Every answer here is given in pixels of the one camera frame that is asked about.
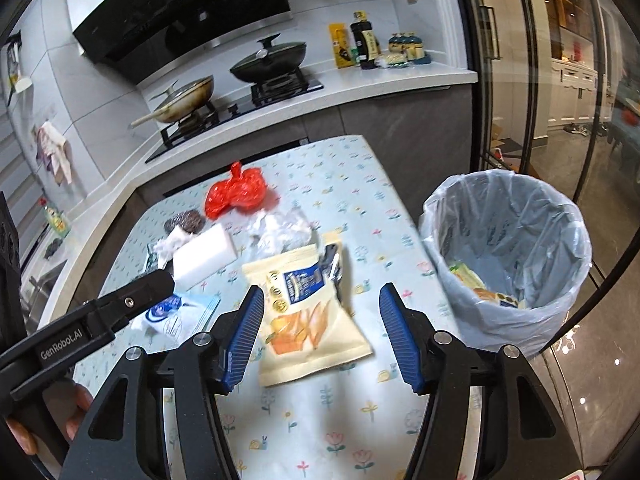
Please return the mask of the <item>person's left hand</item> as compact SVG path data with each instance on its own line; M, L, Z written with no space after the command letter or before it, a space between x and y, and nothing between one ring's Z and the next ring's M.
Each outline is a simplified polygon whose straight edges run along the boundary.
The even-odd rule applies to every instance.
M94 397L85 386L63 379L32 400L7 417L6 426L27 456L48 453L62 464Z

